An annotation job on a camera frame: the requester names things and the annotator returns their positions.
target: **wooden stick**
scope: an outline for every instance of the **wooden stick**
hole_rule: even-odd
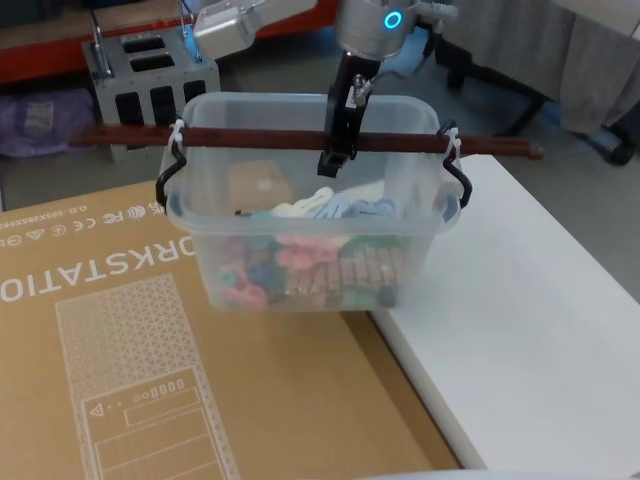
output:
[[[152,145],[169,141],[168,127],[148,125],[94,125],[72,136],[70,145]],[[295,130],[238,130],[189,127],[182,131],[185,147],[324,150],[324,132]],[[541,159],[540,147],[520,138],[460,137],[463,155],[496,155]],[[448,137],[428,134],[366,133],[358,136],[358,150],[365,152],[444,153]]]

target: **purple bag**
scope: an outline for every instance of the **purple bag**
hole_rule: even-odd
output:
[[[93,97],[84,89],[0,96],[0,155],[69,151],[71,133],[92,123]]]

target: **white desk surface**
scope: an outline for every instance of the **white desk surface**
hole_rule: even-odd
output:
[[[495,159],[463,165],[424,295],[378,325],[466,467],[640,472],[640,305]]]

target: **gray cloth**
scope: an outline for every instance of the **gray cloth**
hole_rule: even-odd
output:
[[[582,133],[619,120],[640,100],[640,42],[551,0],[457,0],[445,39],[562,104],[563,126]]]

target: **wooden block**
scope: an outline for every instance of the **wooden block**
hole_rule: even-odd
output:
[[[340,291],[340,270],[338,262],[331,262],[327,265],[327,289],[331,293]]]
[[[378,255],[376,255],[376,249],[373,247],[366,247],[364,249],[364,256],[367,260],[369,280],[371,281],[372,286],[379,287],[382,285],[382,272],[380,271],[380,262],[378,261]]]
[[[382,281],[386,286],[396,285],[395,267],[391,259],[391,252],[387,248],[378,248],[376,250],[378,259],[380,260],[380,271],[382,273]]]
[[[353,257],[345,255],[340,257],[340,273],[342,274],[342,288],[345,286],[355,286],[356,276]]]
[[[353,260],[356,270],[356,283],[359,287],[369,288],[371,282],[369,281],[369,274],[367,272],[367,260],[365,259],[364,252],[359,250],[353,254]]]
[[[311,285],[311,293],[324,294],[327,291],[327,267],[320,265],[313,274],[313,284]]]
[[[407,276],[407,264],[405,262],[405,256],[399,248],[391,249],[391,258],[393,260],[393,266],[396,271],[396,280],[398,284],[405,281]]]

